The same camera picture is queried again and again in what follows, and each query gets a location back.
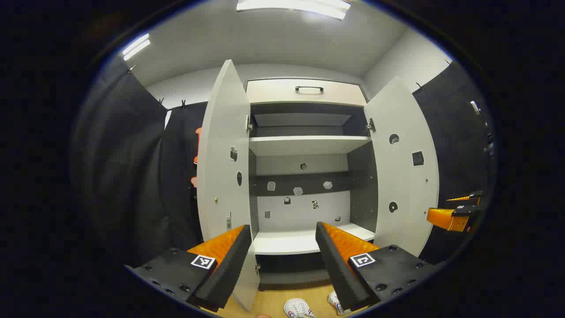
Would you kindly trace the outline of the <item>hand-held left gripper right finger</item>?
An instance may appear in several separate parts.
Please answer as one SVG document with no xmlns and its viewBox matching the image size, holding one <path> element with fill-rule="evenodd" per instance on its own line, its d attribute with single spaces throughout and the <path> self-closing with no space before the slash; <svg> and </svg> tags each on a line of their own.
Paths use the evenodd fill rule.
<svg viewBox="0 0 565 318">
<path fill-rule="evenodd" d="M 315 239 L 345 310 L 395 300 L 437 272 L 436 266 L 396 244 L 377 247 L 325 222 L 317 222 Z"/>
</svg>

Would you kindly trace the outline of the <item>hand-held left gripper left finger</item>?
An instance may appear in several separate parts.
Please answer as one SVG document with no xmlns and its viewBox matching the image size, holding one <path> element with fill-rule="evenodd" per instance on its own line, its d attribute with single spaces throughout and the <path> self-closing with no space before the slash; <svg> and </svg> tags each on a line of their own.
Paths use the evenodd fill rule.
<svg viewBox="0 0 565 318">
<path fill-rule="evenodd" d="M 250 225 L 241 225 L 189 250 L 170 248 L 138 267 L 125 267 L 176 302 L 218 312 L 234 291 L 251 245 Z"/>
</svg>

